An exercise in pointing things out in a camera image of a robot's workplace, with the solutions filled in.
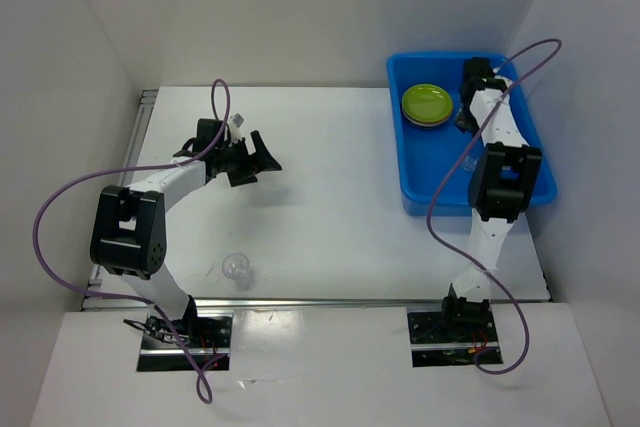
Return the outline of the clear cup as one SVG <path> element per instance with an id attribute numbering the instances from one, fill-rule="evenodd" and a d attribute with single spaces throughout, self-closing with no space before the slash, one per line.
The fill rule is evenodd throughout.
<path id="1" fill-rule="evenodd" d="M 242 253 L 231 253 L 222 262 L 222 272 L 239 289 L 247 290 L 253 282 L 253 269 L 248 257 Z"/>
<path id="2" fill-rule="evenodd" d="M 479 159 L 477 157 L 467 155 L 461 163 L 461 168 L 467 172 L 474 172 Z"/>

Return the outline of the green plate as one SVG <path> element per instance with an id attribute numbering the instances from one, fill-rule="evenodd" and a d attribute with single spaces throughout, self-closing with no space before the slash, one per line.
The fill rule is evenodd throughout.
<path id="1" fill-rule="evenodd" d="M 453 100 L 441 87 L 432 84 L 417 84 L 403 94 L 402 113 L 419 119 L 451 116 Z"/>

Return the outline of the orange plate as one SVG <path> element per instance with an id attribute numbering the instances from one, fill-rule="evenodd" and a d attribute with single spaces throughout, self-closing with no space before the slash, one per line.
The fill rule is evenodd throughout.
<path id="1" fill-rule="evenodd" d="M 428 118 L 426 120 L 424 119 L 419 119 L 416 117 L 411 117 L 411 116 L 407 116 L 405 115 L 405 118 L 408 122 L 410 122 L 412 125 L 415 125 L 417 127 L 421 127 L 421 128 L 436 128 L 440 125 L 443 125 L 445 123 L 447 123 L 450 119 L 450 116 L 444 116 L 444 117 L 436 117 L 436 118 Z"/>

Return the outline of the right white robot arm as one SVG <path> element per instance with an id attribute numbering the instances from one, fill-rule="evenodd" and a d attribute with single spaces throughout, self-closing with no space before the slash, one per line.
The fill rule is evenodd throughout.
<path id="1" fill-rule="evenodd" d="M 497 271 L 504 241 L 529 207 L 542 163 L 541 150 L 529 145 L 516 124 L 507 92 L 511 85 L 487 58 L 463 63 L 456 124 L 463 132 L 480 133 L 483 146 L 468 188 L 472 227 L 466 252 L 483 267 L 469 262 L 443 300 L 439 329 L 454 341 L 479 340 L 489 322 L 491 280 L 486 273 Z"/>

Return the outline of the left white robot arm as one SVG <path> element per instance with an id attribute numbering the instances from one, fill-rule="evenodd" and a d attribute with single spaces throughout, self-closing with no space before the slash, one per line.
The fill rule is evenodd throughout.
<path id="1" fill-rule="evenodd" d="M 241 123 L 238 115 L 228 122 L 199 120 L 196 135 L 174 154 L 169 168 L 126 186 L 107 186 L 99 196 L 91 260 L 149 302 L 150 318 L 144 324 L 149 334 L 165 334 L 180 347 L 211 327 L 166 265 L 167 212 L 220 174 L 237 187 L 255 183 L 261 172 L 282 169 L 257 130 L 250 133 L 254 150 L 248 150 Z"/>

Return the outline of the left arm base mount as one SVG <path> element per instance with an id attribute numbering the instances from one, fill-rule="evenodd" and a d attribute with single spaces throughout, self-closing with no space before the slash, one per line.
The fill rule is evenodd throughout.
<path id="1" fill-rule="evenodd" d="M 175 327 L 199 367 L 227 371 L 230 364 L 232 315 L 223 313 L 201 318 L 201 321 L 204 326 L 193 334 L 188 334 L 178 322 Z M 144 321 L 125 319 L 123 323 L 142 333 L 138 372 L 178 372 L 192 369 L 176 337 L 163 320 L 148 316 Z"/>

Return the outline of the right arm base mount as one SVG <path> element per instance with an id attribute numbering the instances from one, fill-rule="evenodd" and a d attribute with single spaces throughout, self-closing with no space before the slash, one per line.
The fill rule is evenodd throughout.
<path id="1" fill-rule="evenodd" d="M 481 365 L 503 363 L 492 315 L 481 326 L 447 328 L 441 312 L 408 311 L 407 323 L 414 368 L 474 365 L 477 354 Z"/>

